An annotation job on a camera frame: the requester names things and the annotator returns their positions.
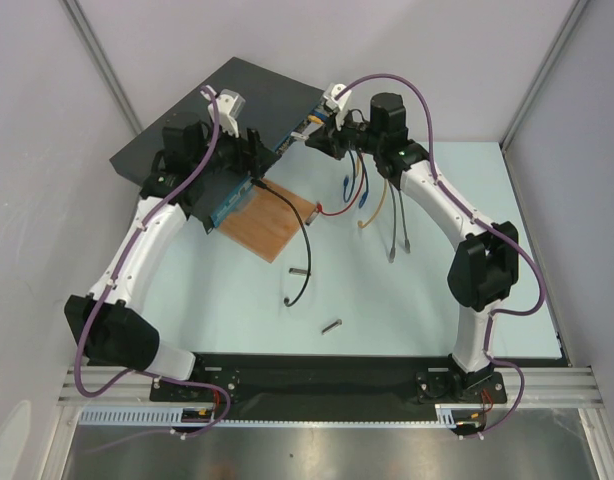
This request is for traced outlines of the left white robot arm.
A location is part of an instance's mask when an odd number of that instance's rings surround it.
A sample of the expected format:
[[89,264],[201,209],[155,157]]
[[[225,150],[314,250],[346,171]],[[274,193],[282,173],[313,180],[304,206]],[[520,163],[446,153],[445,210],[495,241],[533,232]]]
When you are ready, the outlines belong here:
[[124,372],[172,379],[186,400],[201,397],[206,374],[196,356],[169,344],[143,316],[148,289],[170,243],[199,208],[215,211],[216,176],[260,177],[277,160],[257,130],[236,130],[234,117],[205,122],[175,114],[162,128],[162,146],[144,179],[134,220],[100,279],[84,296],[72,295],[64,313],[76,341],[74,373],[85,359]]

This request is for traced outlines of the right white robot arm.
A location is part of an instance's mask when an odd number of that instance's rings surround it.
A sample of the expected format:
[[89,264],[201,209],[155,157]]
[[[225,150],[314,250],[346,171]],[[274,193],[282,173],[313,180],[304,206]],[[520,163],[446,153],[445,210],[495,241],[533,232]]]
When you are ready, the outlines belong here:
[[488,358],[489,316],[517,283],[518,238],[510,222],[490,224],[433,171],[431,151],[410,138],[400,95],[379,93],[370,116],[356,121],[348,108],[350,94],[335,84],[321,100],[323,124],[305,144],[340,159],[355,151],[373,158],[378,173],[413,199],[445,234],[454,250],[447,283],[459,304],[458,333],[447,377],[450,395],[468,402],[493,375]]

